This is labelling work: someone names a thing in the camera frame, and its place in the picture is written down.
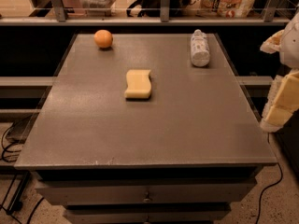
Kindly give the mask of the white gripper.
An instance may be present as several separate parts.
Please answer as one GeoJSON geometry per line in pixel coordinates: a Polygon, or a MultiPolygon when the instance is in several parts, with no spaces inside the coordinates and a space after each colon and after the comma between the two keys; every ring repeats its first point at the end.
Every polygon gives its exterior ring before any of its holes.
{"type": "MultiPolygon", "coordinates": [[[[291,69],[299,68],[299,13],[260,46],[260,51],[273,54],[279,51],[280,62],[291,69]]],[[[268,133],[281,129],[299,109],[299,71],[273,80],[264,106],[260,127],[268,133]]]]}

